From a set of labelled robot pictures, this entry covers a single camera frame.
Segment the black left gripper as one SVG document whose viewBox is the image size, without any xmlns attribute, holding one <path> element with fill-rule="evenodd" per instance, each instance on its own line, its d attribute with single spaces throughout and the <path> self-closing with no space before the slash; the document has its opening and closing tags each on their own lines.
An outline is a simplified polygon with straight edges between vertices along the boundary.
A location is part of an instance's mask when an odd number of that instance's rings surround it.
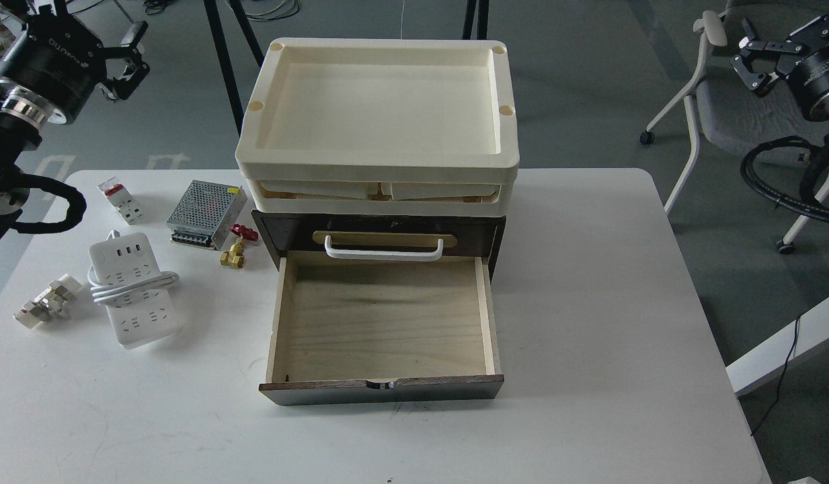
<svg viewBox="0 0 829 484">
<path fill-rule="evenodd" d="M 143 61 L 139 44 L 147 28 L 146 21 L 134 22 L 118 46 L 103 48 L 100 39 L 73 16 L 34 15 L 0 61 L 0 93 L 12 87 L 27 89 L 54 106 L 51 122 L 72 124 L 98 83 L 104 95 L 116 102 L 128 99 L 143 82 L 150 66 Z M 122 76 L 107 79 L 104 59 L 123 59 Z"/>
</svg>

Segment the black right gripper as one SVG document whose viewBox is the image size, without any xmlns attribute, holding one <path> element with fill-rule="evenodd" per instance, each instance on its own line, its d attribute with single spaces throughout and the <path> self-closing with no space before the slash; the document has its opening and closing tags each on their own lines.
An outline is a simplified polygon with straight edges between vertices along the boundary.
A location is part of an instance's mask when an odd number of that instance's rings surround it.
<svg viewBox="0 0 829 484">
<path fill-rule="evenodd" d="M 740 53 L 733 57 L 732 65 L 746 88 L 758 97 L 763 97 L 770 93 L 777 80 L 784 79 L 802 116 L 810 122 L 827 122 L 829 13 L 812 19 L 793 31 L 784 41 L 759 39 L 748 18 L 741 21 L 741 26 L 746 36 L 740 41 Z M 808 57 L 795 65 L 795 56 Z M 774 62 L 774 70 L 771 73 L 755 73 L 752 62 L 759 58 Z"/>
</svg>

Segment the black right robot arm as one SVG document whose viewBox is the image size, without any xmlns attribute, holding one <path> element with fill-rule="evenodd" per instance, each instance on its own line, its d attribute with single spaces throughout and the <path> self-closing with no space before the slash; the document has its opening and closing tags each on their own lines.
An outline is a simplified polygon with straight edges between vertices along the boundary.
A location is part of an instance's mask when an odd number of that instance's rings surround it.
<svg viewBox="0 0 829 484">
<path fill-rule="evenodd" d="M 829 122 L 829 12 L 793 31 L 784 41 L 761 40 L 749 19 L 741 25 L 746 36 L 731 64 L 749 91 L 763 97 L 778 79 L 786 80 L 801 115 L 808 122 Z M 796 135 L 762 142 L 743 157 L 740 174 L 760 195 L 803 216 L 829 223 L 829 207 L 814 193 L 824 171 L 829 170 L 829 134 L 818 147 Z M 756 156 L 763 151 L 801 147 L 810 151 L 801 181 L 799 197 L 791 197 L 765 183 L 755 172 Z"/>
</svg>

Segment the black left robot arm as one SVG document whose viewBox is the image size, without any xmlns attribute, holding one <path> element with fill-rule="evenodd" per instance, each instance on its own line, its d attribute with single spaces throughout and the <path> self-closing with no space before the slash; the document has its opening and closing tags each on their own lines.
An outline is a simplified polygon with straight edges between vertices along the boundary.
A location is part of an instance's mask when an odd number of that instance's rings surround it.
<svg viewBox="0 0 829 484">
<path fill-rule="evenodd" d="M 106 47 L 63 1 L 25 16 L 21 34 L 0 61 L 0 239 L 9 230 L 63 233 L 81 223 L 85 196 L 56 179 L 23 172 L 17 158 L 40 146 L 46 123 L 74 123 L 95 87 L 111 100 L 128 99 L 150 71 L 140 48 L 147 28 L 147 22 L 135 22 L 120 45 Z M 64 199 L 64 219 L 21 221 L 33 189 Z"/>
</svg>

